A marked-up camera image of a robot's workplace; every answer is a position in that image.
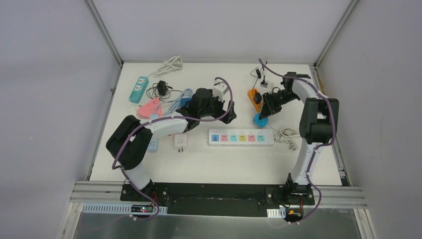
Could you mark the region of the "white long power strip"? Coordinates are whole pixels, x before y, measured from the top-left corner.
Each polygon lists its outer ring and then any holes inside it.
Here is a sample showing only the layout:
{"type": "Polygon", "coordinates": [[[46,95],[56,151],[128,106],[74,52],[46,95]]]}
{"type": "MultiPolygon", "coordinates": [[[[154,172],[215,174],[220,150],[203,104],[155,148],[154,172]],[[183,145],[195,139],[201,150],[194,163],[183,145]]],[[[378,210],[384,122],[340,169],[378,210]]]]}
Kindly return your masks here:
{"type": "Polygon", "coordinates": [[[209,146],[227,147],[271,147],[275,143],[285,143],[289,150],[299,148],[295,139],[299,131],[293,128],[274,129],[210,129],[207,136],[209,146]]]}

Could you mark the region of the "blue cube adapter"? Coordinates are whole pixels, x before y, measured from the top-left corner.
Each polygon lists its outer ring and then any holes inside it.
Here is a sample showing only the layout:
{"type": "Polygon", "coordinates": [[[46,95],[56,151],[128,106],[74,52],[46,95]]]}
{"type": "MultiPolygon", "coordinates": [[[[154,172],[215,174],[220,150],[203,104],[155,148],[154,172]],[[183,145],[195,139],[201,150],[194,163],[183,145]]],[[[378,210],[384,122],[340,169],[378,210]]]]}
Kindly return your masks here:
{"type": "Polygon", "coordinates": [[[187,107],[192,98],[181,98],[180,107],[187,107]]]}

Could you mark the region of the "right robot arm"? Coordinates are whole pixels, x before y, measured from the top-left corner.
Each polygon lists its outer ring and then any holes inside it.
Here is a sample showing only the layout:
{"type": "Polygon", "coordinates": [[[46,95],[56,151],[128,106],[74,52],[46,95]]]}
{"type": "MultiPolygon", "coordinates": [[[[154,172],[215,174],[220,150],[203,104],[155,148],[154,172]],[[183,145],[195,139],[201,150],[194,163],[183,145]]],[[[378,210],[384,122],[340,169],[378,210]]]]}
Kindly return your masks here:
{"type": "Polygon", "coordinates": [[[325,96],[309,79],[309,75],[287,72],[281,82],[284,89],[262,96],[263,105],[258,113],[260,120],[280,112],[283,105],[293,100],[304,104],[299,123],[302,145],[298,159],[284,185],[268,188],[268,204],[288,206],[315,203],[312,174],[323,148],[335,141],[339,101],[325,96]]]}

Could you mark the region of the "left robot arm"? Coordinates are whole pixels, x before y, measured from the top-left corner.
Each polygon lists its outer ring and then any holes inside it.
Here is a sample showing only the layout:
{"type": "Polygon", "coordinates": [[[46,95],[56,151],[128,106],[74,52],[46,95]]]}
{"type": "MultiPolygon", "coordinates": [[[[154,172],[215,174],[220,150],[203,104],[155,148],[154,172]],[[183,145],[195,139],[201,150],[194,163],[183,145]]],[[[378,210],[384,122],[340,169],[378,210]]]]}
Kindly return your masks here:
{"type": "Polygon", "coordinates": [[[176,111],[166,116],[141,122],[133,115],[126,116],[106,142],[106,149],[114,158],[112,169],[120,169],[133,187],[139,201],[147,201],[152,194],[151,179],[145,172],[142,160],[150,141],[160,137],[186,133],[201,122],[219,120],[229,124],[236,118],[234,101],[230,99],[227,110],[224,100],[212,94],[211,89],[199,88],[176,111]]]}

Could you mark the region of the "light blue square adapter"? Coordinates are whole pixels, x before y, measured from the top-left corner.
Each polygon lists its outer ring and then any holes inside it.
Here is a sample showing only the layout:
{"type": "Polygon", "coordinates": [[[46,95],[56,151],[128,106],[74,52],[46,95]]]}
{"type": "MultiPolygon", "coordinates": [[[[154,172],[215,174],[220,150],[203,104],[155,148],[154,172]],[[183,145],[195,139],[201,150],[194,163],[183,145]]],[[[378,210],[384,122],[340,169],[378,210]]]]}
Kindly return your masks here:
{"type": "Polygon", "coordinates": [[[260,113],[257,113],[253,118],[253,123],[259,128],[264,128],[268,122],[268,118],[260,118],[260,113]]]}

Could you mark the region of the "white cube adapter bear print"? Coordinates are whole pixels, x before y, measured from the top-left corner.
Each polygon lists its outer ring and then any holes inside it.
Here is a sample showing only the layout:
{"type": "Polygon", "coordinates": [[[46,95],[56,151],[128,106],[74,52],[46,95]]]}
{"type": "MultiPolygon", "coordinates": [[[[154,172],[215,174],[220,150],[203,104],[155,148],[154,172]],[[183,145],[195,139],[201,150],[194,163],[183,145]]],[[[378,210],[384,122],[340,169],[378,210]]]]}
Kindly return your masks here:
{"type": "Polygon", "coordinates": [[[188,146],[188,135],[179,133],[174,135],[174,148],[179,152],[183,153],[188,146]]]}

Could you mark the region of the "orange power strip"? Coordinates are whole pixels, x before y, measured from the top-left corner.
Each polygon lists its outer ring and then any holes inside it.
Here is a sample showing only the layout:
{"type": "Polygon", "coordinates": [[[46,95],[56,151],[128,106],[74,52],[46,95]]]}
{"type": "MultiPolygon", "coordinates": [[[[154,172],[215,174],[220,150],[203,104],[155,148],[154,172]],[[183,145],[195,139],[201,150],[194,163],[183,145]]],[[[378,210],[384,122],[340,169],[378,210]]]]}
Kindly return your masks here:
{"type": "Polygon", "coordinates": [[[263,107],[263,98],[257,88],[250,89],[247,93],[253,107],[258,113],[261,113],[263,107]]]}

